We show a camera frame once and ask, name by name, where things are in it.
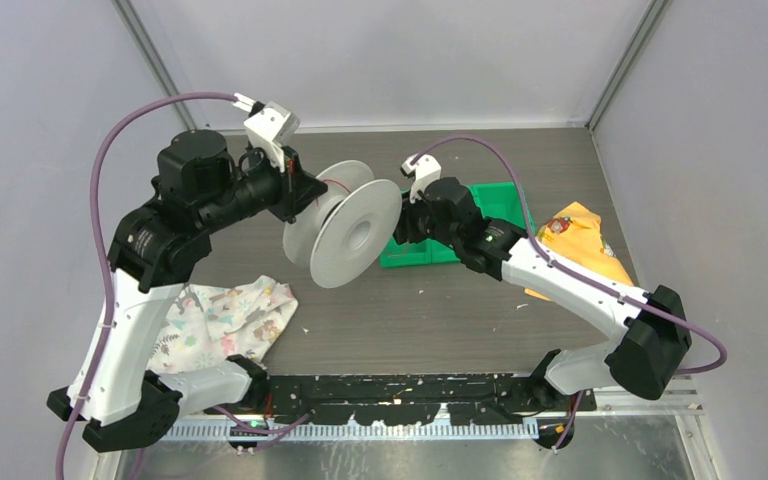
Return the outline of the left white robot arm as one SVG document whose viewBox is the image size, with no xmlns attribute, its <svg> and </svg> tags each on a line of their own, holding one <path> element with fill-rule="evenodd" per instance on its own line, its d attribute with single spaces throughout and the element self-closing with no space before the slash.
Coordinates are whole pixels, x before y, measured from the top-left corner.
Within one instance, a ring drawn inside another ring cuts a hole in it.
<svg viewBox="0 0 768 480">
<path fill-rule="evenodd" d="M 99 453 L 149 447 L 181 417 L 233 405 L 244 414 L 267 403 L 265 370 L 240 354 L 190 372 L 159 374 L 149 359 L 166 315 L 213 233 L 261 212 L 291 223 L 327 191 L 292 148 L 273 166 L 249 147 L 242 168 L 223 135 L 193 130 L 174 137 L 157 157 L 153 197 L 120 221 L 102 262 L 112 271 L 87 364 L 76 383 L 52 391 L 48 408 L 83 421 L 84 441 Z"/>
</svg>

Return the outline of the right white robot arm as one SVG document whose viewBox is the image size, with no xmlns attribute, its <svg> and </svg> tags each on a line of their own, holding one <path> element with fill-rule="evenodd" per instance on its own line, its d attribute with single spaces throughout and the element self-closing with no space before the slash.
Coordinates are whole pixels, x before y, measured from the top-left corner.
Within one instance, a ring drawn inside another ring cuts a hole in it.
<svg viewBox="0 0 768 480">
<path fill-rule="evenodd" d="M 544 410 L 558 409 L 579 391 L 611 386 L 658 400 L 692 345 L 689 330 L 668 319 L 684 314 L 675 291 L 623 285 L 603 291 L 605 277 L 535 244 L 517 224 L 484 215 L 453 177 L 431 182 L 416 198 L 403 193 L 394 239 L 446 245 L 468 269 L 536 291 L 605 336 L 600 344 L 544 357 L 530 385 Z"/>
</svg>

